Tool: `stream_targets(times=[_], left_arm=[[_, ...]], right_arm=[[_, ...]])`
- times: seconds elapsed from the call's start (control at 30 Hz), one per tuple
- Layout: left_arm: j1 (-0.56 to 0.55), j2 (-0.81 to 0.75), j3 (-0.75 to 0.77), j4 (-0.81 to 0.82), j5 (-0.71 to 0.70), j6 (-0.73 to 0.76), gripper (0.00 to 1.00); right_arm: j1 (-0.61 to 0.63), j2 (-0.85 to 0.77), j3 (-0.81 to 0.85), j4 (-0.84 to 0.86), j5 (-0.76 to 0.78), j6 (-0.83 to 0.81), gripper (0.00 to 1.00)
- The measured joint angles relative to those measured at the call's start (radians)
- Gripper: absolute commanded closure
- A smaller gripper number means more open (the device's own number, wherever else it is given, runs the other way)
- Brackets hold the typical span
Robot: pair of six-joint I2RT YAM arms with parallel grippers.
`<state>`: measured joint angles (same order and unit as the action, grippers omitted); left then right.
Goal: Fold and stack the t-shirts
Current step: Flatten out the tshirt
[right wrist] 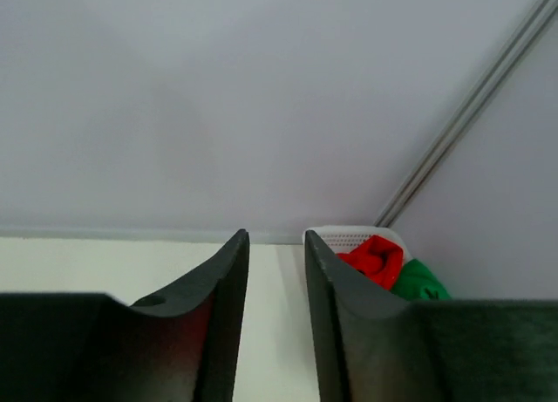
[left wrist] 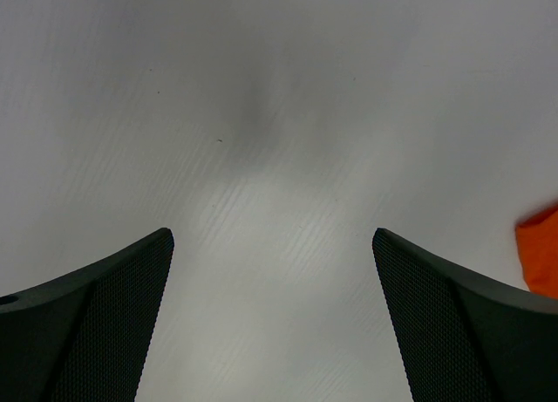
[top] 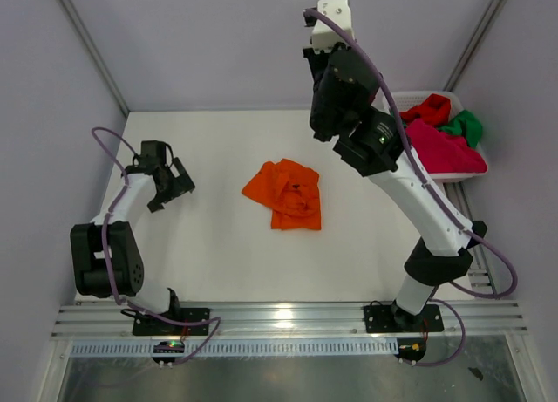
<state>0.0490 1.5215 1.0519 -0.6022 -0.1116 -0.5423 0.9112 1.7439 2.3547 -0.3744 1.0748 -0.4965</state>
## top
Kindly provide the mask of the orange t shirt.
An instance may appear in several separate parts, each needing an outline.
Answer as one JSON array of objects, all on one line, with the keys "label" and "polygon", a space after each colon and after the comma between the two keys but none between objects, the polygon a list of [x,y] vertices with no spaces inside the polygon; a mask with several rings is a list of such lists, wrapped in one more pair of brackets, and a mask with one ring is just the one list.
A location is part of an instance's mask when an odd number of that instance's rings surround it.
[{"label": "orange t shirt", "polygon": [[242,194],[271,210],[272,229],[320,231],[319,180],[318,172],[292,160],[267,161],[245,185]]}]

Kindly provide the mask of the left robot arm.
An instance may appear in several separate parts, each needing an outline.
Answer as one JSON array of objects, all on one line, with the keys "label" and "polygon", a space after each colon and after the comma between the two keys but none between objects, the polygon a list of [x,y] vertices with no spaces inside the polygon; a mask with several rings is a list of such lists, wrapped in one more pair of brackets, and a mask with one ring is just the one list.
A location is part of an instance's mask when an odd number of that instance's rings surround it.
[{"label": "left robot arm", "polygon": [[71,229],[71,257],[79,294],[113,298],[137,311],[180,321],[176,293],[146,279],[133,229],[140,217],[162,211],[195,184],[164,141],[146,140],[124,169],[118,192],[90,222]]}]

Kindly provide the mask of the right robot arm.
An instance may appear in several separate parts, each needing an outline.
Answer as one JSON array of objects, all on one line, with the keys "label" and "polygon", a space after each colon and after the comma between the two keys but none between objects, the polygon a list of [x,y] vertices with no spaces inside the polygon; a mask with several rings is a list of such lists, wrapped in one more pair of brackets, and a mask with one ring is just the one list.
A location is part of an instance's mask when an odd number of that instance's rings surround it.
[{"label": "right robot arm", "polygon": [[406,152],[395,119],[372,104],[378,78],[350,47],[338,43],[330,52],[303,49],[313,79],[310,127],[322,142],[361,176],[380,187],[417,229],[420,237],[407,258],[405,280],[391,304],[400,330],[422,325],[423,311],[433,291],[464,276],[483,221],[470,221],[441,196],[431,178],[420,179],[413,167],[419,157]]}]

